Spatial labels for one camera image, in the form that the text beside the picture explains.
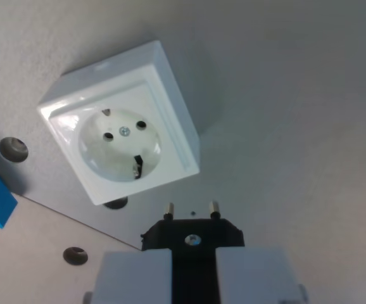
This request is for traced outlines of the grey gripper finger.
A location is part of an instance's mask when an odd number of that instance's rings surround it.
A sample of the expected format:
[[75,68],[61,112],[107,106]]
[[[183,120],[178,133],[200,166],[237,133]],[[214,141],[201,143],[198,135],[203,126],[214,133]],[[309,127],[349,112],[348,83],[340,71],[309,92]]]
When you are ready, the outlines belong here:
[[221,303],[304,303],[284,252],[277,248],[216,249]]
[[172,251],[104,254],[88,303],[171,303]]

